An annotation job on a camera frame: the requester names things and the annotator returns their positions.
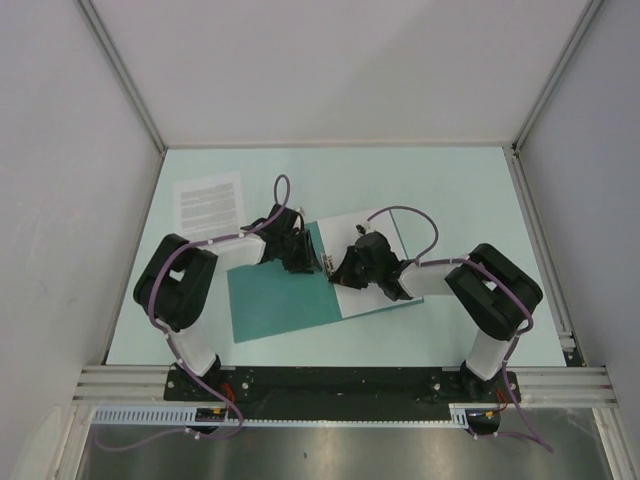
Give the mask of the teal folder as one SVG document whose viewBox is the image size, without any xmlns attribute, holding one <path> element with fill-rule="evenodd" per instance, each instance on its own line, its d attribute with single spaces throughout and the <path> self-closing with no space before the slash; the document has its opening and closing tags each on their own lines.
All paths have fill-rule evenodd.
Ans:
<svg viewBox="0 0 640 480">
<path fill-rule="evenodd" d="M 322 264 L 317 221 L 307 225 Z M 274 261 L 228 271 L 227 281 L 235 343 L 346 320 L 323 265 L 313 275 L 291 274 Z"/>
</svg>

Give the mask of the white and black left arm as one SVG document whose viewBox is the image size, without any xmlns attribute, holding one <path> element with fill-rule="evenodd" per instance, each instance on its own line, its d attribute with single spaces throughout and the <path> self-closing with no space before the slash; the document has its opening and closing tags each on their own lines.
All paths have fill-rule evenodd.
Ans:
<svg viewBox="0 0 640 480">
<path fill-rule="evenodd" d="M 135 284 L 134 301 L 163 333 L 178 365 L 189 370 L 185 385 L 197 398 L 210 399 L 221 387 L 219 355 L 200 321 L 214 276 L 273 261 L 291 274 L 320 270 L 300 210 L 275 204 L 269 217 L 214 239 L 190 242 L 169 234 Z"/>
</svg>

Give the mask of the chrome folder clip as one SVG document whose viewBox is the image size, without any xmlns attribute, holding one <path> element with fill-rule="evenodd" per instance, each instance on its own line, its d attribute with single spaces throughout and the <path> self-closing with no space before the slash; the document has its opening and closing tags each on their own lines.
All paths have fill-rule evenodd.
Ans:
<svg viewBox="0 0 640 480">
<path fill-rule="evenodd" d="M 322 262 L 323 262 L 323 266 L 324 266 L 324 271 L 326 273 L 326 275 L 328 277 L 331 277 L 334 272 L 335 272 L 335 267 L 334 267 L 334 263 L 333 263 L 333 258 L 331 255 L 328 255 L 326 253 L 323 253 L 321 255 L 322 258 Z"/>
</svg>

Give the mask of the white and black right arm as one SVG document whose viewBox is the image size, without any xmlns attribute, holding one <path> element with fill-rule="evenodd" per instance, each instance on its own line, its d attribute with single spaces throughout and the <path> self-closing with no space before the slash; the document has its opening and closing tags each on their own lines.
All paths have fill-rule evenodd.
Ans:
<svg viewBox="0 0 640 480">
<path fill-rule="evenodd" d="M 488 243 L 462 258 L 420 262 L 400 259 L 377 231 L 346 249 L 329 281 L 355 290 L 375 285 L 393 302 L 454 296 L 478 328 L 461 376 L 462 391 L 473 401 L 496 391 L 496 375 L 519 337 L 533 328 L 533 313 L 543 300 L 541 287 Z"/>
</svg>

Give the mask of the printed white paper sheet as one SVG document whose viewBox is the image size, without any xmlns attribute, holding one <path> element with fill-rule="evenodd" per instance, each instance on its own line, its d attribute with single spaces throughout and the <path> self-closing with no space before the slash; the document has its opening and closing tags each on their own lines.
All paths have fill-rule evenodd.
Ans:
<svg viewBox="0 0 640 480">
<path fill-rule="evenodd" d="M 174 232 L 191 241 L 237 232 L 246 223 L 239 172 L 173 184 Z"/>
</svg>

